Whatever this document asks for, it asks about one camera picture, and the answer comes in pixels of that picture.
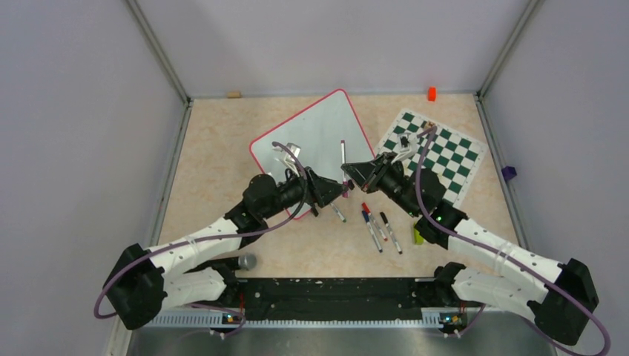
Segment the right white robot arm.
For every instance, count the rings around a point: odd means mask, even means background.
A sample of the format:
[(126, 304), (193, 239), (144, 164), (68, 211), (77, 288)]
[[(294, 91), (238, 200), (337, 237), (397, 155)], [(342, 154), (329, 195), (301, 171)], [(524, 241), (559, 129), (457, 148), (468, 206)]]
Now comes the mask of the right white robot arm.
[(393, 153), (372, 161), (343, 163), (342, 171), (365, 193), (380, 191), (409, 215), (426, 242), (465, 254), (490, 267), (484, 274), (457, 263), (436, 269), (435, 296), (445, 306), (459, 300), (497, 306), (532, 322), (550, 339), (578, 343), (599, 304), (589, 268), (571, 258), (552, 260), (480, 226), (444, 200), (439, 176), (422, 168), (408, 176)]

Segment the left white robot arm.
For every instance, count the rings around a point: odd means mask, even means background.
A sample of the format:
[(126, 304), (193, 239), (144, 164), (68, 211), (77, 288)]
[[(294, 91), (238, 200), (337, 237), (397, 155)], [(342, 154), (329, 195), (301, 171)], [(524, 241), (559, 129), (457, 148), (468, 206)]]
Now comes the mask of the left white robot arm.
[(253, 177), (242, 199), (210, 225), (171, 243), (127, 247), (116, 261), (97, 300), (108, 299), (126, 329), (138, 329), (161, 311), (199, 301), (230, 306), (238, 295), (226, 263), (213, 263), (239, 251), (273, 229), (267, 220), (294, 207), (324, 208), (347, 186), (317, 175), (289, 171), (283, 182), (268, 174)]

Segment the pink framed whiteboard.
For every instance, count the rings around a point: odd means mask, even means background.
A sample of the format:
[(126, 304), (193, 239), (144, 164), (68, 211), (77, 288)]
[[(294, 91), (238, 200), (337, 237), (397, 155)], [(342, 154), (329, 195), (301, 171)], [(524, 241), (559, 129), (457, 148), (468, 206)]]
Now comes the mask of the pink framed whiteboard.
[(375, 158), (348, 93), (337, 89), (251, 141), (249, 151), (263, 173), (284, 180), (282, 154), (273, 142), (300, 147), (297, 158), (322, 177), (343, 181), (343, 162)]

